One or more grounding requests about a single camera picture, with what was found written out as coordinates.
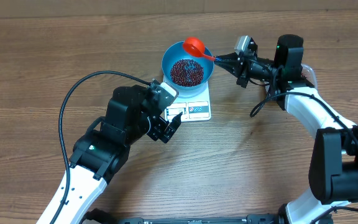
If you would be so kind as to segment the red measuring scoop blue handle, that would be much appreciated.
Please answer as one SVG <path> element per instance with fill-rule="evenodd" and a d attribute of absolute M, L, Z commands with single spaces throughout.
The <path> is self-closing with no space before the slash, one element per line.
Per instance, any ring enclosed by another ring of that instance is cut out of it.
<path fill-rule="evenodd" d="M 210 55 L 205 54 L 205 45 L 204 43 L 196 37 L 188 37 L 185 39 L 183 45 L 183 50 L 190 54 L 193 57 L 205 58 L 212 62 L 218 61 L 219 59 Z"/>

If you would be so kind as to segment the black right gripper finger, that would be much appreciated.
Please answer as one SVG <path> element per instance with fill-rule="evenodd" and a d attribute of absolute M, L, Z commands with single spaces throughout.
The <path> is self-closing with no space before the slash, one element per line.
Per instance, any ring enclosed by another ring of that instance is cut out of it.
<path fill-rule="evenodd" d="M 235 77 L 240 76 L 240 71 L 239 71 L 240 63 L 237 60 L 216 59 L 214 61 L 214 64 L 223 68 L 224 70 L 234 75 Z"/>
<path fill-rule="evenodd" d="M 230 54 L 219 55 L 218 59 L 220 61 L 228 61 L 228 60 L 238 61 L 239 60 L 239 55 L 237 53 L 233 52 L 233 53 L 230 53 Z"/>

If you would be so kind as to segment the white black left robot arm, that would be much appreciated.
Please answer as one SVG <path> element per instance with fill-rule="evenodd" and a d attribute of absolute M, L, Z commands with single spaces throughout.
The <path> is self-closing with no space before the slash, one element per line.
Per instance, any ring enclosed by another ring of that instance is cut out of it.
<path fill-rule="evenodd" d="M 166 143 L 181 124 L 161 116 L 178 96 L 168 83 L 121 86 L 113 91 L 105 116 L 98 117 L 73 146 L 69 170 L 39 223 L 80 223 L 93 202 L 126 163 L 131 145 L 143 135 Z"/>

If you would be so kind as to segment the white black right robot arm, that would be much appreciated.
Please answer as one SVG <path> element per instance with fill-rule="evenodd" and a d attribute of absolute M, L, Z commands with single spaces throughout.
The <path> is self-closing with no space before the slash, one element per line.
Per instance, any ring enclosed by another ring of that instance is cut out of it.
<path fill-rule="evenodd" d="M 358 202 L 358 125 L 341 116 L 320 97 L 303 72 L 303 39 L 278 38 L 273 59 L 260 58 L 253 38 L 238 39 L 233 53 L 217 56 L 215 64 L 246 87 L 256 81 L 267 87 L 266 101 L 275 101 L 314 138 L 309 187 L 284 204 L 276 223 L 331 223 L 332 212 L 356 212 Z"/>

